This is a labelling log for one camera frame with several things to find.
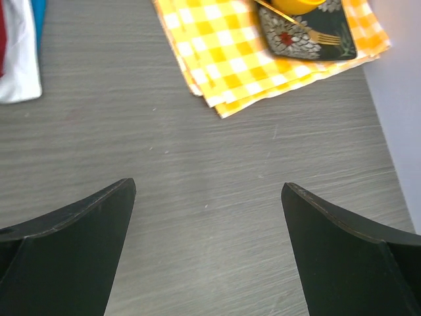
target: golden fork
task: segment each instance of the golden fork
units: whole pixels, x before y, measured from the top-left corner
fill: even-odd
[[[262,5],[263,7],[266,7],[267,9],[271,10],[272,12],[275,12],[276,14],[282,16],[284,19],[290,21],[291,23],[294,23],[295,25],[298,25],[300,28],[305,30],[310,39],[316,43],[324,44],[324,45],[340,45],[341,44],[341,38],[339,36],[329,35],[325,33],[320,33],[312,28],[309,28],[308,26],[302,25],[300,22],[294,20],[290,16],[286,15],[285,13],[282,13],[278,9],[274,8],[272,5],[269,5],[264,0],[255,0],[257,3]]]

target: wood grain surface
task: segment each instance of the wood grain surface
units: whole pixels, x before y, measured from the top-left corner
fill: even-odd
[[[360,68],[221,120],[150,2],[55,0],[41,69],[41,99],[0,107],[1,225],[133,177],[107,316],[308,315],[287,181],[413,231]]]

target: yellow bowl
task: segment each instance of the yellow bowl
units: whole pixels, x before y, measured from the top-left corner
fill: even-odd
[[[288,15],[302,15],[313,11],[326,0],[272,0],[272,5]]]

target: yellow checkered cloth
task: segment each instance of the yellow checkered cloth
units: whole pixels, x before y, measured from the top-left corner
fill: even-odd
[[[358,57],[314,62],[273,57],[253,0],[154,0],[191,92],[224,118],[254,102],[372,61],[390,46],[367,0],[343,0]]]

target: floral pattern plate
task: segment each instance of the floral pattern plate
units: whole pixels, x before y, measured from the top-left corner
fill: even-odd
[[[313,42],[303,28],[258,3],[256,5],[261,30],[275,56],[313,61],[346,61],[357,57],[357,48],[341,0],[326,0],[309,13],[292,16],[313,30],[339,36],[341,44],[335,46]]]

